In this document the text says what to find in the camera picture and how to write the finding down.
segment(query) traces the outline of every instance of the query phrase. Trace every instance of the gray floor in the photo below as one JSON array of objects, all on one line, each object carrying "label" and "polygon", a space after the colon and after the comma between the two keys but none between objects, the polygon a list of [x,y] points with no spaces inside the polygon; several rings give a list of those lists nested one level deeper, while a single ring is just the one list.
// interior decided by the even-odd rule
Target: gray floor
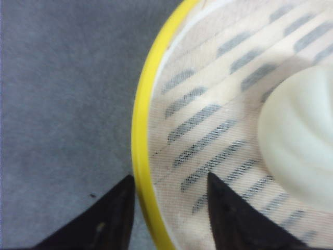
[{"label": "gray floor", "polygon": [[[131,173],[137,81],[178,3],[1,1],[2,247],[36,244]],[[136,205],[130,248],[153,249]]]}]

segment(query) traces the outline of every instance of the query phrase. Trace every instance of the white cream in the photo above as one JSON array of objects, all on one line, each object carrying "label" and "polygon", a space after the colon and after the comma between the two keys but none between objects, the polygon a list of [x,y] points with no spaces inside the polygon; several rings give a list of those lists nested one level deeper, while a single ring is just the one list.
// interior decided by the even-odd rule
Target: white cream
[{"label": "white cream", "polygon": [[333,211],[333,67],[312,67],[280,84],[259,117],[262,157],[295,198]]}]

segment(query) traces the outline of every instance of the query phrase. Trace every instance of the white frosting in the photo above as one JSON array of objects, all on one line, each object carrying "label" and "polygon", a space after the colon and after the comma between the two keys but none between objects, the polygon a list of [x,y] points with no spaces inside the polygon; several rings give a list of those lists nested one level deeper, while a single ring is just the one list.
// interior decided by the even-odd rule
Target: white frosting
[{"label": "white frosting", "polygon": [[308,68],[281,83],[263,106],[258,139],[287,192],[333,211],[333,67]]}]

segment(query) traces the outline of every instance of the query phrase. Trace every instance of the gray carpet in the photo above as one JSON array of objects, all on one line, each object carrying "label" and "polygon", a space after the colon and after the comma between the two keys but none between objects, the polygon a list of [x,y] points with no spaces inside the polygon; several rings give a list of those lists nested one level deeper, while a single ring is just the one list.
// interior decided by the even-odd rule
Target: gray carpet
[{"label": "gray carpet", "polygon": [[[132,172],[137,81],[179,2],[1,1],[2,247],[38,243]],[[154,249],[135,213],[130,249]]]}]

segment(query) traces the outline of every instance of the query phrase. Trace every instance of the yellow rim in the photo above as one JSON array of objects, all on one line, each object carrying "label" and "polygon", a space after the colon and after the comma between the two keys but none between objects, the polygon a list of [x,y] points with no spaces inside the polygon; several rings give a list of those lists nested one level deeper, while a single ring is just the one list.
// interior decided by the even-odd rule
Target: yellow rim
[{"label": "yellow rim", "polygon": [[148,114],[158,66],[179,25],[198,0],[184,0],[157,35],[143,67],[136,91],[132,120],[132,162],[137,193],[150,234],[158,249],[175,249],[157,205],[150,178]]}]

